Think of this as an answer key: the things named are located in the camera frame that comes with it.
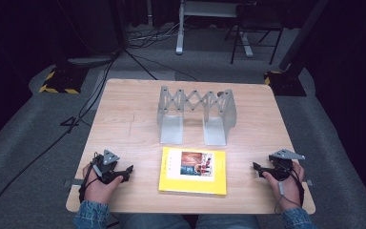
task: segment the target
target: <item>denim jacket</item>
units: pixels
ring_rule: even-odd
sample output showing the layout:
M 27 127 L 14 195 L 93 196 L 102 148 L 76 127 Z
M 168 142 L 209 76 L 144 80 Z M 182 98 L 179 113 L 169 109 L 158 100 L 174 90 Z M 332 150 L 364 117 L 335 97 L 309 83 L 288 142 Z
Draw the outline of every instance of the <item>denim jacket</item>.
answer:
M 84 200 L 73 219 L 76 228 L 106 228 L 109 206 L 107 204 Z M 307 212 L 302 208 L 294 208 L 282 213 L 285 229 L 316 228 Z

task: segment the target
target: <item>hand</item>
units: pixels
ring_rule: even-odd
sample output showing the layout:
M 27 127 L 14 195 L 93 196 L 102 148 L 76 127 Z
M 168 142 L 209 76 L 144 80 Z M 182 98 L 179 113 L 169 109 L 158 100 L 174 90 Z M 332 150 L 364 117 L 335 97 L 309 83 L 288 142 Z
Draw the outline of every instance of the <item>hand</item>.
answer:
M 86 173 L 88 172 L 90 164 L 83 168 L 83 178 L 85 178 Z M 111 183 L 104 184 L 100 180 L 97 179 L 97 174 L 94 169 L 91 169 L 89 173 L 87 185 L 91 183 L 85 191 L 85 200 L 95 201 L 99 203 L 108 204 L 110 198 L 112 197 L 112 193 L 117 188 L 117 186 L 123 180 L 122 176 L 116 177 Z
M 299 181 L 302 182 L 304 178 L 304 169 L 296 162 L 293 162 L 292 173 L 295 177 L 295 173 L 297 173 Z M 280 207 L 283 211 L 291 208 L 299 208 L 301 206 L 298 186 L 296 185 L 293 177 L 289 176 L 285 180 L 281 181 L 284 189 L 284 197 L 282 197 L 278 188 L 278 181 L 269 172 L 263 172 L 263 176 L 272 187 L 275 199 L 279 201 Z

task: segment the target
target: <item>wooden tabletop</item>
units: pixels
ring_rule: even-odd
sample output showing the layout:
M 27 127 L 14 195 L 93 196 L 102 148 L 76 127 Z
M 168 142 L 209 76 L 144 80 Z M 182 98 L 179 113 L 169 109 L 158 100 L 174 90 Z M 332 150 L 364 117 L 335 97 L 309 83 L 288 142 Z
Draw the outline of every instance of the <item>wooden tabletop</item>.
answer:
M 227 146 L 204 144 L 202 109 L 185 111 L 181 145 L 159 143 L 156 115 L 161 86 L 168 86 L 171 94 L 178 89 L 185 94 L 233 90 L 237 119 Z M 227 195 L 159 193 L 164 146 L 225 151 Z M 128 79 L 107 82 L 75 178 L 82 179 L 82 169 L 92 161 L 94 152 L 103 154 L 105 149 L 120 156 L 115 171 L 134 166 L 130 181 L 120 184 L 112 197 L 112 212 L 179 214 L 273 214 L 276 202 L 272 189 L 251 166 L 256 162 L 272 167 L 268 155 L 281 149 L 295 151 L 269 86 Z M 312 214 L 315 204 L 305 183 L 304 188 L 303 208 Z M 69 211 L 79 209 L 78 189 L 77 185 L 71 187 Z

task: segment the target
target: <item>yellow book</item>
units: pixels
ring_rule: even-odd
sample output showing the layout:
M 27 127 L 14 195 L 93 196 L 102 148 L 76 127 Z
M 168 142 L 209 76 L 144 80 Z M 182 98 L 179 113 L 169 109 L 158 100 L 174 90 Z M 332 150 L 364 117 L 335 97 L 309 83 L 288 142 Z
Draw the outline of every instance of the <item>yellow book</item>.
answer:
M 225 152 L 164 147 L 159 191 L 227 195 Z

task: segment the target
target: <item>jeans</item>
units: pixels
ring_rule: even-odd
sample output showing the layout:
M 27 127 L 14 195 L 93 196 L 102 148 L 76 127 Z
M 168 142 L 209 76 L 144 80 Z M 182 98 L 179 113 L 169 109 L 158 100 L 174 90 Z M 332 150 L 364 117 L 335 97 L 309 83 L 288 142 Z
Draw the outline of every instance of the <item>jeans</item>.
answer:
M 123 229 L 191 229 L 181 215 L 173 214 L 120 214 Z M 258 229 L 255 216 L 251 215 L 199 215 L 196 229 Z

